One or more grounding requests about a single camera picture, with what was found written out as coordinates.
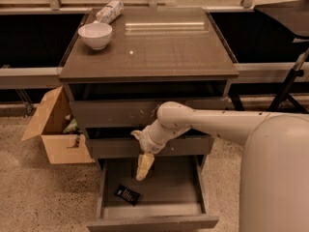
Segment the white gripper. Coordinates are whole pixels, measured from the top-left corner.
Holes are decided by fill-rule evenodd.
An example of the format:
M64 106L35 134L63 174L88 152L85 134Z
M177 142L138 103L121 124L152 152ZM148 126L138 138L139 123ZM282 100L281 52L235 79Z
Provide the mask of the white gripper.
M142 181L147 177L155 161L153 154L158 154L165 147L170 140L171 131L164 128L158 121L154 121L142 131L133 130L130 134L139 141L144 153L150 153L140 154L138 157L136 180Z

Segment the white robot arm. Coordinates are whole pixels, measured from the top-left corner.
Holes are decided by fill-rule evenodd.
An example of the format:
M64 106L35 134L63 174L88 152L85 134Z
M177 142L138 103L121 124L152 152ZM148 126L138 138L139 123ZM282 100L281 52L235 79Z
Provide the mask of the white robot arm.
M198 110L168 101L139 141L136 179L146 178L168 141L196 130L243 147L239 232L309 232L309 115Z

